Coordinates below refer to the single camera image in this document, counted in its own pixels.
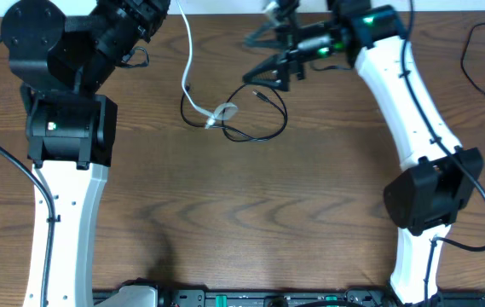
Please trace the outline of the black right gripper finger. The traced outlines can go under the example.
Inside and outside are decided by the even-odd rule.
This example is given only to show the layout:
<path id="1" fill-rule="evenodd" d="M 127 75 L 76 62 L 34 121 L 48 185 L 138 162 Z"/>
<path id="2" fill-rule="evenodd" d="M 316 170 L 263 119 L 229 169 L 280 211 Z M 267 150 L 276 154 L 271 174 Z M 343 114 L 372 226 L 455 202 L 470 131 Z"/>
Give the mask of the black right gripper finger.
<path id="1" fill-rule="evenodd" d="M 290 82 L 289 63 L 284 55 L 272 55 L 246 73 L 242 80 L 245 84 L 288 91 Z"/>
<path id="2" fill-rule="evenodd" d="M 249 48 L 291 48 L 291 26 L 287 22 L 275 24 L 273 21 L 266 21 L 245 37 L 244 44 Z"/>

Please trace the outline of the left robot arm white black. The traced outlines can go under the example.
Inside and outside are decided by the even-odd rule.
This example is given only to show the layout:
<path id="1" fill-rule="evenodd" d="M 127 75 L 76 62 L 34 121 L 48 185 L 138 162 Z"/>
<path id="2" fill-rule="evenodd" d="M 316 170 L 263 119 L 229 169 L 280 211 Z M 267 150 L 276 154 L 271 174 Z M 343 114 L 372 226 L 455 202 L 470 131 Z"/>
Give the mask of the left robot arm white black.
<path id="1" fill-rule="evenodd" d="M 5 13 L 1 36 L 22 80 L 35 220 L 27 306 L 90 306 L 101 195 L 112 163 L 117 105 L 99 89 L 149 41 L 165 0 L 100 0 L 86 16 L 50 1 L 22 0 Z"/>

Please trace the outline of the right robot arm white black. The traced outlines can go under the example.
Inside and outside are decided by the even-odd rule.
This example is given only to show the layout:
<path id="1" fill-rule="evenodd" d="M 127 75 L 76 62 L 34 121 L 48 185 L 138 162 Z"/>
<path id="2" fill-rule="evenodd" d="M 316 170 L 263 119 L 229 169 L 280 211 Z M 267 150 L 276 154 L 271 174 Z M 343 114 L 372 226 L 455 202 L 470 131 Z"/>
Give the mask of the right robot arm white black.
<path id="1" fill-rule="evenodd" d="M 331 1 L 331 18 L 301 25 L 297 2 L 267 1 L 264 31 L 245 44 L 274 55 L 244 77 L 247 84 L 286 91 L 303 79 L 306 63 L 343 53 L 376 99 L 396 145 L 401 174 L 384 188 L 386 210 L 398 229 L 389 304 L 444 305 L 436 285 L 443 237 L 468 203 L 482 171 L 480 152 L 466 149 L 437 111 L 413 59 L 407 28 L 396 10 L 368 1 Z"/>

